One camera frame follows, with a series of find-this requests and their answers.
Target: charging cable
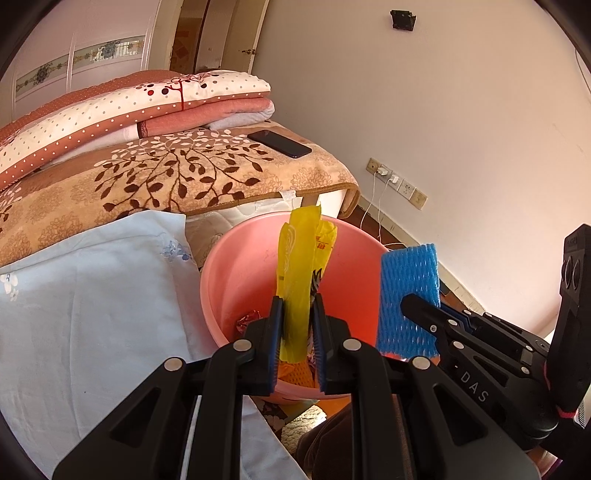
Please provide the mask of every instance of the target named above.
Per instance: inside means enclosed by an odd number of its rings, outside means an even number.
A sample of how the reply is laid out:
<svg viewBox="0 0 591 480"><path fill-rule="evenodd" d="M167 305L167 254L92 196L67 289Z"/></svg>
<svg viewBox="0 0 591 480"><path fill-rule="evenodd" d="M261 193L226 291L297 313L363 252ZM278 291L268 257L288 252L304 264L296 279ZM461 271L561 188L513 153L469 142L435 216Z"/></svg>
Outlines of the charging cable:
<svg viewBox="0 0 591 480"><path fill-rule="evenodd" d="M390 245L402 245L404 248L407 248L407 246L405 244L403 244L402 242L394 242L393 244L384 244L385 247L389 247Z"/></svg>
<svg viewBox="0 0 591 480"><path fill-rule="evenodd" d="M388 182L390 180L392 180L392 177L390 177L388 180L386 180L386 185L384 185L384 189L382 190L382 194L379 196L379 199L378 199L378 242L380 242L380 243L382 243L382 221L379 219L379 214L381 213L381 210L382 210L382 208L381 208L382 197L384 196L384 192L388 188Z"/></svg>
<svg viewBox="0 0 591 480"><path fill-rule="evenodd" d="M374 203L374 196L375 196L375 174L376 174L376 172L374 172L374 187L372 188L372 192L371 192L371 200L369 201L368 209L365 211L365 213L361 217L361 223L359 224L359 229L360 230L363 230L363 220L365 219L365 216L368 214L369 209L371 208L371 206Z"/></svg>

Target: wall-mounted device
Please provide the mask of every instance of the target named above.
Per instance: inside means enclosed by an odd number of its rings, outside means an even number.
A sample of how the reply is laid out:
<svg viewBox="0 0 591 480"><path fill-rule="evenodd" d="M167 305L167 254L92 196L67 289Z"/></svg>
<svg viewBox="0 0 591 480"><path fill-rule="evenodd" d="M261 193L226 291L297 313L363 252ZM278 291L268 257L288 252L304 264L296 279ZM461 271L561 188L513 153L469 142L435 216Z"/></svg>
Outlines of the wall-mounted device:
<svg viewBox="0 0 591 480"><path fill-rule="evenodd" d="M412 12L408 10L390 10L390 15L392 15L392 26L396 30L413 31L417 16L413 15Z"/></svg>

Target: black phone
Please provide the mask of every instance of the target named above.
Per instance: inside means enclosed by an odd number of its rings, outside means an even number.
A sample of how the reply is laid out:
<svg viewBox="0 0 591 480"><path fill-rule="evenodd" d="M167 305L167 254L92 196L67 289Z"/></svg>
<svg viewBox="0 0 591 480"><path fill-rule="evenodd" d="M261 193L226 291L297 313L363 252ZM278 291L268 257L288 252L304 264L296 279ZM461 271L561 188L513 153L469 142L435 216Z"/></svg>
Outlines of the black phone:
<svg viewBox="0 0 591 480"><path fill-rule="evenodd" d="M306 147L283 135L276 134L271 130L259 130L258 132L247 135L247 137L291 158L300 158L308 153L312 153L310 147Z"/></svg>

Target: leaf pattern blanket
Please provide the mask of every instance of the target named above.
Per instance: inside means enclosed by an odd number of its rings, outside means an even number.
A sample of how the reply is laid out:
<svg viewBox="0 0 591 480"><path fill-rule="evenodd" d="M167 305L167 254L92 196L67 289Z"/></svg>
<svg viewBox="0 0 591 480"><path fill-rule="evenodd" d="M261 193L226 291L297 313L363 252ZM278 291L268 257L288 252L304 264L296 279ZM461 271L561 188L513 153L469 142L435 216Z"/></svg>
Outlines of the leaf pattern blanket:
<svg viewBox="0 0 591 480"><path fill-rule="evenodd" d="M308 145L292 159L247 135L270 129ZM339 216L359 198L349 170L275 122L225 131L195 128L84 153L29 174L0 193L0 266L143 210L196 215L245 202L346 190Z"/></svg>

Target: pink blanket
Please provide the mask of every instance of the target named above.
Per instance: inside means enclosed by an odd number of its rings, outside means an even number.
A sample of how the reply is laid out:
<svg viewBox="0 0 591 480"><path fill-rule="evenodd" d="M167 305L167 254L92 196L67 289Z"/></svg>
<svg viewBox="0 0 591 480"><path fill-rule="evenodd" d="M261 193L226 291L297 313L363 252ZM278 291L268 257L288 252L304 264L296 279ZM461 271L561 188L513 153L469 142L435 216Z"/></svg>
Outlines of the pink blanket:
<svg viewBox="0 0 591 480"><path fill-rule="evenodd" d="M268 98L238 98L223 102L205 103L197 108L173 112L144 120L139 124L141 138L182 132L191 128L207 125L235 113L256 113L271 106Z"/></svg>

